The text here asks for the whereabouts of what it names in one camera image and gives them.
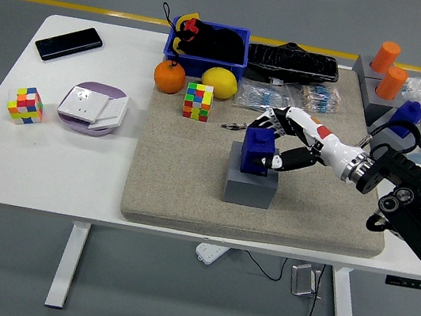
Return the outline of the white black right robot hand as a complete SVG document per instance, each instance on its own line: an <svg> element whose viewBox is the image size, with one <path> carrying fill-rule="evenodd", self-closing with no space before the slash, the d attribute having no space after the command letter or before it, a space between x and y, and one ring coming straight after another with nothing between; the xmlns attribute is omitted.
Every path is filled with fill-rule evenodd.
<svg viewBox="0 0 421 316"><path fill-rule="evenodd" d="M352 182L352 177L368 158L363 149L343 144L329 128L301 108L267 109L249 126L271 129L275 138L284 135L296 136L304 143L303 147L257 161L275 171L302 169L319 162L323 166L330 166L340 180Z"/></svg>

